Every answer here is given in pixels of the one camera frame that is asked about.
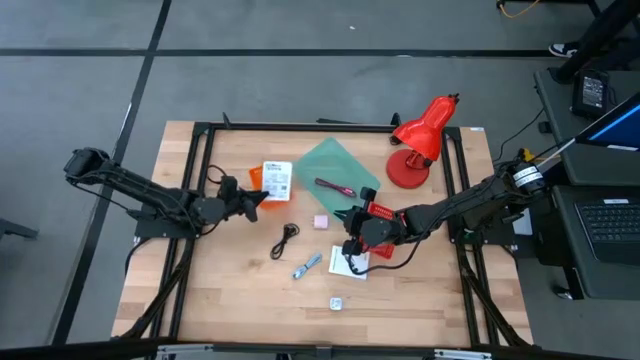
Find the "gray floor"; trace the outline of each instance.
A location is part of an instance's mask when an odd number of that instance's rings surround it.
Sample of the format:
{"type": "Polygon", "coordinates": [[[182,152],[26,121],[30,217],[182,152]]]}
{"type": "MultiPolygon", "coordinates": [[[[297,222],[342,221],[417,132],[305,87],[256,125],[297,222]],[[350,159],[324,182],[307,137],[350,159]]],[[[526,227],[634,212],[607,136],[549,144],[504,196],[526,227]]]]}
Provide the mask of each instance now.
{"type": "MultiPolygon", "coordinates": [[[[146,48],[160,5],[160,0],[5,1],[0,48],[146,48]]],[[[522,6],[509,4],[511,12],[522,6]]],[[[491,0],[354,0],[322,6],[310,0],[174,0],[160,47],[542,49],[579,36],[591,19],[585,6],[541,4],[508,20],[491,0]]],[[[141,63],[137,57],[0,57],[0,216],[41,232],[34,242],[14,237],[0,242],[1,348],[48,341],[95,203],[66,185],[61,169],[74,148],[111,151],[141,63]]],[[[500,143],[541,109],[533,71],[559,64],[555,59],[157,58],[123,165],[151,174],[167,120],[219,120],[225,111],[232,121],[324,117],[387,123],[393,112],[414,118],[431,98],[452,92],[461,94],[461,102],[451,123],[484,127],[497,156],[500,143]]],[[[532,127],[507,144],[505,154],[551,144],[532,127]]],[[[109,337],[133,228],[122,211],[109,210],[70,341],[109,337]]],[[[548,291],[561,274],[535,261],[522,262],[520,273],[537,344],[638,357],[633,339],[640,333],[639,304],[563,302],[548,291]]],[[[228,355],[234,357],[262,356],[228,355]]]]}

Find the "monitor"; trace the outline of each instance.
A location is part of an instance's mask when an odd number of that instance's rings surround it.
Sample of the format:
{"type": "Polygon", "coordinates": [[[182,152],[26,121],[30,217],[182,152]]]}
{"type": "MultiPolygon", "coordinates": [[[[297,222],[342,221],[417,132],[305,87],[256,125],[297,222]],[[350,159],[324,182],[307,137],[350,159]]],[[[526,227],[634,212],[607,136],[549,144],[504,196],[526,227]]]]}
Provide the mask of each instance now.
{"type": "Polygon", "coordinates": [[[575,142],[621,150],[640,149],[640,93],[584,129],[575,142]]]}

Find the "wooden table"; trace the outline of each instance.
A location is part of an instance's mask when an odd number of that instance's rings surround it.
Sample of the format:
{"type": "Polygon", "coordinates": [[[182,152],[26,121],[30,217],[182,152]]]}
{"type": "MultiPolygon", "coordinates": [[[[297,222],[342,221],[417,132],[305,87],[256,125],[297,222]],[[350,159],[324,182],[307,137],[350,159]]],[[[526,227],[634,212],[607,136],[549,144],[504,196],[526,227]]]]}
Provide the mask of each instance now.
{"type": "MultiPolygon", "coordinates": [[[[153,181],[179,187],[193,122],[168,122],[153,181]]],[[[462,128],[471,184],[492,174],[484,131],[462,128]]],[[[211,163],[251,188],[248,169],[266,160],[296,161],[328,136],[335,137],[381,182],[376,202],[392,209],[435,203],[446,197],[441,161],[418,189],[393,185],[385,174],[389,155],[397,150],[388,134],[218,130],[211,163]]],[[[454,178],[457,176],[452,156],[454,178]]],[[[198,168],[193,178],[197,178],[198,168]]],[[[207,194],[217,186],[209,183],[207,194]]],[[[257,223],[233,217],[197,241],[178,338],[185,341],[334,344],[373,346],[469,346],[461,280],[455,249],[446,226],[420,244],[413,260],[399,270],[369,273],[366,281],[328,273],[332,245],[347,238],[342,223],[330,219],[327,231],[312,228],[313,215],[326,210],[294,180],[294,200],[272,210],[259,210],[257,223]],[[282,226],[294,222],[301,232],[280,260],[269,258],[282,237],[282,226]],[[302,279],[292,272],[312,254],[324,260],[302,279]],[[342,311],[329,310],[340,297],[342,311]]],[[[129,329],[158,290],[168,241],[153,239],[131,260],[113,334],[129,329]]],[[[371,257],[370,265],[403,261],[412,245],[396,247],[391,260],[371,257]]],[[[521,337],[531,342],[518,274],[513,259],[497,246],[484,247],[492,297],[521,337]]],[[[168,333],[172,305],[165,309],[162,334],[168,333]]],[[[481,338],[486,341],[482,307],[476,301],[481,338]]]]}

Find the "lamp shade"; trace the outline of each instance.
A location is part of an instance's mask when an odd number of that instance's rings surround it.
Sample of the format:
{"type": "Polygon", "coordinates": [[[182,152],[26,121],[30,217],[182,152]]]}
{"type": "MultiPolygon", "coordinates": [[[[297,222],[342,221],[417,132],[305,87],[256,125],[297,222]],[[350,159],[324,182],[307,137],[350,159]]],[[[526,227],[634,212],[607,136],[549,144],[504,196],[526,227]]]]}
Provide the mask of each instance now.
{"type": "Polygon", "coordinates": [[[425,158],[437,160],[442,129],[453,116],[457,103],[458,94],[435,98],[422,116],[396,128],[393,136],[425,158]]]}

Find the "keyboard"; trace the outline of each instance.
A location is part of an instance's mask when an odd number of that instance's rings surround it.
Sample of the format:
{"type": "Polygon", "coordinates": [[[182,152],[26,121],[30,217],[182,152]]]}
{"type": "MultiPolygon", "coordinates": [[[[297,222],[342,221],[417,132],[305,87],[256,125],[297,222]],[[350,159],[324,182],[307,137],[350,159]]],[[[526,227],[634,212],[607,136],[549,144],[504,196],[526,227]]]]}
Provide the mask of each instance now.
{"type": "Polygon", "coordinates": [[[576,210],[592,243],[640,243],[640,202],[577,203],[576,210]]]}

